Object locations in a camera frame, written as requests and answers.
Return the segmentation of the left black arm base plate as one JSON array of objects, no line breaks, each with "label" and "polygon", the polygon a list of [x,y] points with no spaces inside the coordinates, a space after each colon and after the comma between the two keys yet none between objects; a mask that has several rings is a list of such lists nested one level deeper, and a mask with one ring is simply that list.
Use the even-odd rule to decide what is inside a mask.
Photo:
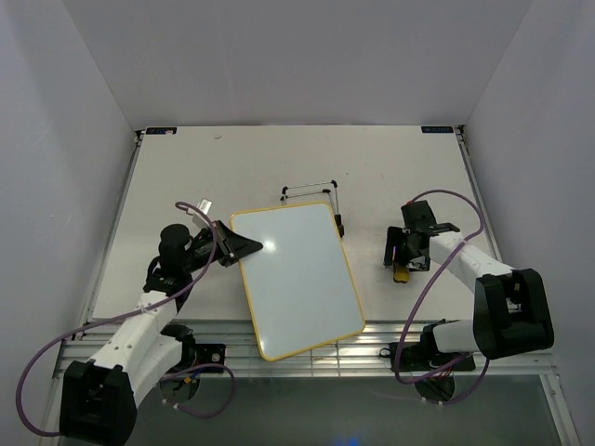
[{"label": "left black arm base plate", "polygon": [[167,373],[180,372],[192,366],[208,363],[223,364],[226,358],[225,344],[183,344],[180,361],[170,368]]}]

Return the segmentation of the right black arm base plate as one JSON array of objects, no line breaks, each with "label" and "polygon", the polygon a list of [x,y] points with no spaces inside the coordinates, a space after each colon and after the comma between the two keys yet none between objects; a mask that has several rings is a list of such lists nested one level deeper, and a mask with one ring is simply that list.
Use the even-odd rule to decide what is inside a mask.
[{"label": "right black arm base plate", "polygon": [[[391,342],[385,347],[381,348],[378,356],[381,359],[388,359],[390,361],[390,368],[395,370],[395,356],[398,343]],[[418,345],[412,345],[403,349],[399,371],[405,372],[429,372],[435,370],[446,363],[456,360],[461,356],[460,353],[424,353],[422,348]],[[463,359],[451,367],[453,372],[472,372],[476,370],[474,359],[470,355],[464,355]]]}]

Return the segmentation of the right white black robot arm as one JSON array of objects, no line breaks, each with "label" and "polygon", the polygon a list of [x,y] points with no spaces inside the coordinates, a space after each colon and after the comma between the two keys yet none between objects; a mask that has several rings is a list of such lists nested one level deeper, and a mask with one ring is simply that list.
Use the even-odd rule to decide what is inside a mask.
[{"label": "right white black robot arm", "polygon": [[390,344],[391,368],[398,372],[473,368],[471,355],[498,360],[551,348],[554,329],[541,275],[515,269],[469,243],[460,229],[437,221],[427,201],[401,208],[403,227],[390,227],[384,264],[393,280],[406,283],[432,263],[449,271],[473,295],[468,320],[426,325],[417,342]]}]

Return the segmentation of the yellow black eraser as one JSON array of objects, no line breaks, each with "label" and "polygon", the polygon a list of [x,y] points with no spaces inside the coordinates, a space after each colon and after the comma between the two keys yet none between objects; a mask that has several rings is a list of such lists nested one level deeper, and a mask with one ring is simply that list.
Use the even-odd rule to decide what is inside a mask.
[{"label": "yellow black eraser", "polygon": [[392,279],[396,283],[408,283],[410,281],[410,270],[406,266],[393,265]]}]

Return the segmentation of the yellow framed whiteboard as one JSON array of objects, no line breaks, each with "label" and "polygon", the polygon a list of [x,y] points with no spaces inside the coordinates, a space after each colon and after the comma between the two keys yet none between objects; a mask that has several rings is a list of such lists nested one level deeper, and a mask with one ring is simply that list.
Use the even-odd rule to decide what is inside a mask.
[{"label": "yellow framed whiteboard", "polygon": [[364,330],[361,299],[328,203],[240,211],[230,223],[233,231],[262,245],[239,266],[265,361]]}]

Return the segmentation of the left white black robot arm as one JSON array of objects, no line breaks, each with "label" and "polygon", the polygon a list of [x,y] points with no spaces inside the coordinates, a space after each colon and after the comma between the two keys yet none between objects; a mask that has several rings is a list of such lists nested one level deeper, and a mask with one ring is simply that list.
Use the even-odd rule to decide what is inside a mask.
[{"label": "left white black robot arm", "polygon": [[191,384],[203,372],[227,373],[223,360],[210,360],[192,330],[173,320],[190,296],[195,271],[206,271],[212,262],[230,267],[262,248],[219,220],[197,235],[182,224],[165,227],[137,314],[125,319],[87,361],[67,367],[59,433],[98,445],[123,445],[134,430],[138,407],[161,381]]}]

